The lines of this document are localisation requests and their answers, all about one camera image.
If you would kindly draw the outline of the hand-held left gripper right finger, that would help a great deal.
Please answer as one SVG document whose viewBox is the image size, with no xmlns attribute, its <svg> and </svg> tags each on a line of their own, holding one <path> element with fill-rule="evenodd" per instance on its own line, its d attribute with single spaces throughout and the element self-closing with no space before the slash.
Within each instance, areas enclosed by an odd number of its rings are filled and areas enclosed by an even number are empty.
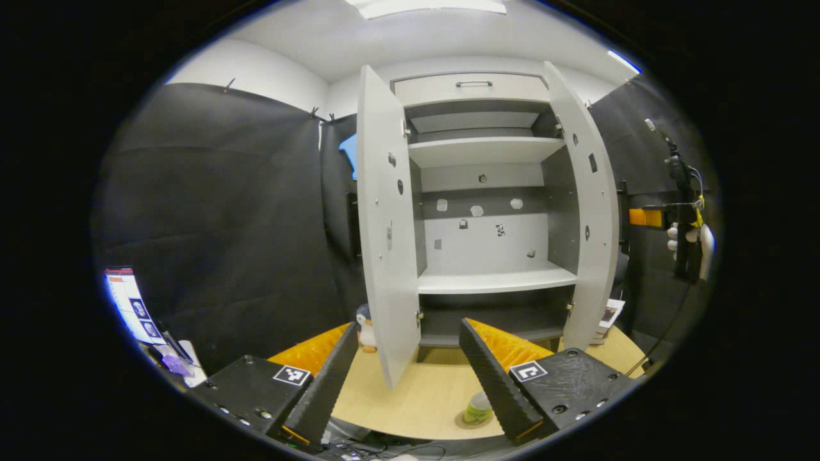
<svg viewBox="0 0 820 461">
<path fill-rule="evenodd" d="M 459 347 L 513 444 L 577 426 L 641 384 L 579 348 L 552 353 L 470 318 L 460 321 Z"/>
</svg>

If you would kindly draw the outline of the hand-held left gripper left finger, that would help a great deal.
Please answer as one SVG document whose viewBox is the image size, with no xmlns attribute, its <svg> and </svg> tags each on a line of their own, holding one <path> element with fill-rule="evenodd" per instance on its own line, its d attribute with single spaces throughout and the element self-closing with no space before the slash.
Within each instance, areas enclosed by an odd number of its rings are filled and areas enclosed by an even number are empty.
<svg viewBox="0 0 820 461">
<path fill-rule="evenodd" d="M 237 427 L 318 448 L 358 347 L 348 322 L 268 359 L 241 356 L 188 394 Z"/>
</svg>

